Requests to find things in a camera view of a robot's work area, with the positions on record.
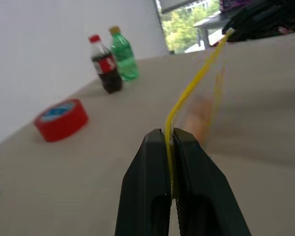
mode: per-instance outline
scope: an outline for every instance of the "yellow wire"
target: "yellow wire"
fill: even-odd
[[[203,67],[198,71],[195,78],[191,81],[191,83],[185,88],[182,92],[178,102],[174,105],[171,112],[167,116],[165,122],[165,143],[166,143],[166,151],[167,151],[167,158],[168,158],[168,165],[169,165],[169,172],[170,172],[170,179],[171,179],[171,193],[173,198],[173,191],[174,191],[174,167],[171,155],[171,130],[172,130],[172,123],[173,118],[175,117],[176,113],[180,110],[181,106],[184,104],[190,93],[195,89],[196,85],[199,81],[204,77],[204,75],[209,71],[211,65],[215,62],[218,58],[219,53],[221,52],[222,48],[225,46],[227,38],[233,33],[233,30],[229,30],[223,39],[220,41],[214,52],[210,55],[209,59],[203,65]]]

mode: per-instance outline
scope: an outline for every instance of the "coca-cola bottle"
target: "coca-cola bottle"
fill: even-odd
[[[101,39],[97,34],[88,39],[92,44],[91,59],[104,89],[108,93],[121,90],[122,80],[112,52],[101,43]]]

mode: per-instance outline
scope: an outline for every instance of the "beige table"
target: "beige table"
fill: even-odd
[[[295,34],[224,52],[224,97],[208,152],[252,235],[295,236]],[[113,235],[123,175],[144,135],[163,127],[198,56],[141,60],[140,79],[114,95],[87,86],[75,97],[89,124],[66,140],[45,143],[29,124],[2,143],[0,236]],[[176,228],[172,217],[170,235]]]

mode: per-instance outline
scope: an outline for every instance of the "green foliage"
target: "green foliage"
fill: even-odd
[[[212,0],[208,9],[195,7],[192,11],[181,7],[165,15],[161,15],[163,30],[169,50],[183,52],[197,43],[197,32],[194,24],[219,10],[219,0]]]

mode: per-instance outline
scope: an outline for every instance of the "plastic bottle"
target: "plastic bottle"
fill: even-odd
[[[121,90],[122,80],[112,52],[101,43],[101,39],[97,34],[88,39],[92,44],[91,60],[104,89],[108,93]]]
[[[120,76],[125,81],[134,80],[139,72],[129,41],[121,35],[118,26],[111,27],[109,31],[113,37],[111,50],[116,58]]]

